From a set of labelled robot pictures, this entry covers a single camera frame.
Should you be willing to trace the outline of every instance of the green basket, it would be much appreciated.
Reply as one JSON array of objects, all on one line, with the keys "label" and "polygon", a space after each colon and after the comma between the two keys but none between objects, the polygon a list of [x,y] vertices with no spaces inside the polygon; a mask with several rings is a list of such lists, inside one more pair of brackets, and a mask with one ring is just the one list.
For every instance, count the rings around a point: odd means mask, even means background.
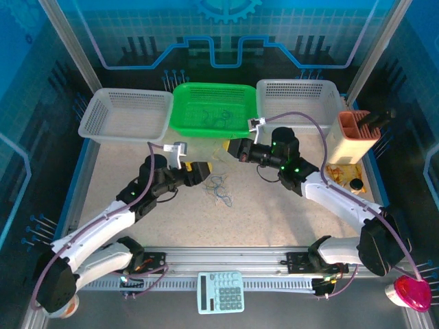
[{"label": "green basket", "polygon": [[169,124],[183,136],[245,138],[248,119],[256,117],[253,87],[187,82],[174,90]]}]

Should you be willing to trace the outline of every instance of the light blue calculator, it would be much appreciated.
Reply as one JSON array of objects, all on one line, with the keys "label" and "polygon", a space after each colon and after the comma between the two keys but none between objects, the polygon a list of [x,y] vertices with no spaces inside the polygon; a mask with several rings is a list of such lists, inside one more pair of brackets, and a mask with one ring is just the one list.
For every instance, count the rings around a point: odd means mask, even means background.
[{"label": "light blue calculator", "polygon": [[237,313],[244,310],[244,284],[240,272],[200,272],[199,314]]}]

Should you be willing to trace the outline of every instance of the gear logo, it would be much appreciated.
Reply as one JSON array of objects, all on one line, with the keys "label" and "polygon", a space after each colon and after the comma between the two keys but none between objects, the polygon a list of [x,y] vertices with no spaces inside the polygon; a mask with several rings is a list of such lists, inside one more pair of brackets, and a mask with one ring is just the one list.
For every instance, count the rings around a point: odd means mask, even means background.
[{"label": "gear logo", "polygon": [[215,23],[231,21],[238,23],[238,19],[246,19],[249,13],[254,13],[254,7],[261,5],[261,0],[195,0],[194,5],[198,14],[204,14],[206,19],[213,19]]},{"label": "gear logo", "polygon": [[37,26],[40,19],[36,0],[0,0],[0,10],[9,9],[16,23],[27,33]]}]

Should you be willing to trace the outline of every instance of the white basket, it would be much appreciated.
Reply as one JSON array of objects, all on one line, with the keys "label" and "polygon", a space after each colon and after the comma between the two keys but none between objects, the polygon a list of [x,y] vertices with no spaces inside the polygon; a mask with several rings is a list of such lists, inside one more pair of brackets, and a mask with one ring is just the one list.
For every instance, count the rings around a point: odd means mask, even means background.
[{"label": "white basket", "polygon": [[99,89],[87,106],[78,134],[98,143],[160,141],[169,125],[173,100],[165,91]]},{"label": "white basket", "polygon": [[[297,111],[308,114],[327,134],[343,110],[335,84],[325,80],[261,80],[257,83],[257,111],[266,119],[278,114]],[[312,122],[298,115],[289,115],[264,125],[265,130],[291,127],[294,132],[318,134]]]}]

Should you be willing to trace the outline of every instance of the speckled table surface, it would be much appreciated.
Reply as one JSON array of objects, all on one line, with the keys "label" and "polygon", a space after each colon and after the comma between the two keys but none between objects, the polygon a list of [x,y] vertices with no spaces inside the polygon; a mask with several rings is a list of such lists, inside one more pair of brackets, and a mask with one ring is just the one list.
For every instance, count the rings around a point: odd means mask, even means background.
[{"label": "speckled table surface", "polygon": [[[320,137],[299,134],[297,137],[301,155],[320,167],[323,159]],[[225,174],[224,187],[233,199],[232,207],[215,204],[215,198],[206,193],[203,184],[191,188],[182,186],[175,199],[159,204],[117,237],[128,235],[150,246],[256,247],[304,246],[323,235],[357,235],[319,204],[299,197],[280,183],[264,182],[257,175],[255,164],[237,162],[221,148],[223,140],[181,137],[169,129],[163,143],[174,141],[188,142],[188,156],[184,161],[210,161],[214,173]],[[260,142],[270,143],[270,135],[263,134]],[[97,216],[138,176],[139,166],[148,154],[146,144],[101,145],[80,226]],[[267,179],[277,179],[275,169],[264,168],[261,173]],[[368,192],[362,197],[373,201],[364,170],[363,181]]]}]

